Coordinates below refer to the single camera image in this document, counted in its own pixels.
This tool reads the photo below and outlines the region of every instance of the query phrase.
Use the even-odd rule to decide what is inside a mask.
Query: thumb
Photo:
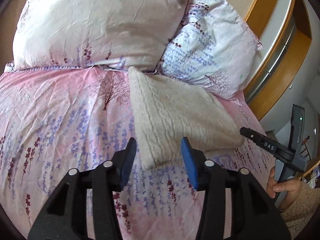
[[[297,179],[289,179],[273,186],[275,192],[296,191],[300,189],[300,181]]]

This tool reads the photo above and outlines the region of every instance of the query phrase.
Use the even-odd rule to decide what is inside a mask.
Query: person's arm
[[[291,239],[294,239],[320,205],[320,188],[312,189],[297,179],[289,179],[278,184],[274,180],[274,175],[275,169],[273,167],[267,183],[267,193],[271,198],[274,198],[276,192],[288,192],[280,205],[280,212],[290,231]]]
[[[301,183],[297,199],[281,213],[291,239],[294,239],[306,226],[320,205],[320,188],[312,189],[308,184]]]

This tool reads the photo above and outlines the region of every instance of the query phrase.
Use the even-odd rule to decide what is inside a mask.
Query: human hand
[[[297,199],[301,189],[301,182],[297,179],[289,179],[278,184],[278,182],[275,181],[274,176],[275,168],[273,167],[270,170],[267,183],[267,193],[271,198],[275,198],[277,192],[288,192],[287,196],[279,207],[281,211],[284,211]]]

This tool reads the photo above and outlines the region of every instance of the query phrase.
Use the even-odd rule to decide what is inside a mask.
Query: cable knit pattern
[[[238,148],[244,138],[217,98],[198,86],[129,68],[130,96],[142,166],[177,164],[187,136],[201,151]]]
[[[302,231],[320,204],[320,189],[312,189],[305,183],[301,184],[298,198],[281,213],[292,239]]]

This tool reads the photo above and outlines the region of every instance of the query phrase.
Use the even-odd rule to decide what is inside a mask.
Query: pink bed sheet
[[[243,93],[220,101],[239,126],[263,133]],[[25,237],[70,168],[93,169],[135,137],[128,76],[122,71],[4,73],[0,108],[0,203]],[[224,168],[247,167],[263,187],[274,165],[249,140],[207,157]],[[184,165],[144,170],[138,150],[128,186],[114,193],[123,238],[195,239],[203,198],[189,184]],[[92,193],[87,203],[88,235],[94,238]]]

